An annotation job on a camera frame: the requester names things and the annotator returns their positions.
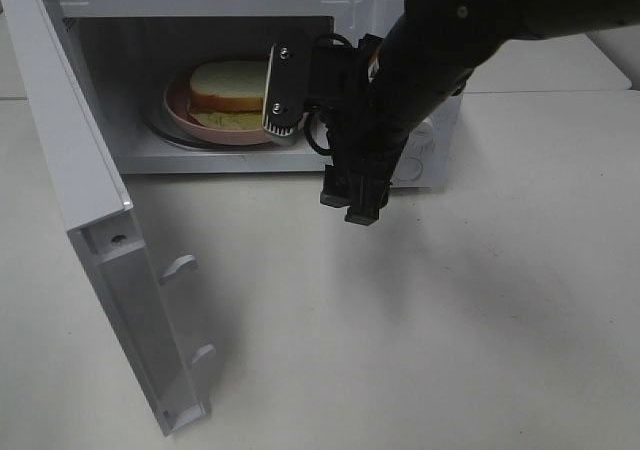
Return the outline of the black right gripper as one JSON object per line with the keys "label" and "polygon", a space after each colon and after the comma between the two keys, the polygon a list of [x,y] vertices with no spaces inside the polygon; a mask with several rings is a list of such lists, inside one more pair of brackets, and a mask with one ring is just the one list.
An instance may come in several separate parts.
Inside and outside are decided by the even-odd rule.
{"label": "black right gripper", "polygon": [[357,46],[335,33],[308,39],[305,105],[327,128],[332,165],[324,167],[320,203],[347,207],[345,221],[369,226],[389,199],[390,180],[337,170],[397,166],[409,132],[410,43],[402,33],[365,35]]}

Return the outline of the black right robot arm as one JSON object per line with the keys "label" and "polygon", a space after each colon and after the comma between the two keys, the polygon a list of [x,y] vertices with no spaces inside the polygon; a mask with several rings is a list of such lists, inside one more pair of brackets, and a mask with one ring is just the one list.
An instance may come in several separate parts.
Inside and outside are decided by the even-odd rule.
{"label": "black right robot arm", "polygon": [[320,200],[374,223],[410,133],[510,40],[635,25],[639,0],[404,0],[382,38],[317,40],[308,102],[327,127]]}

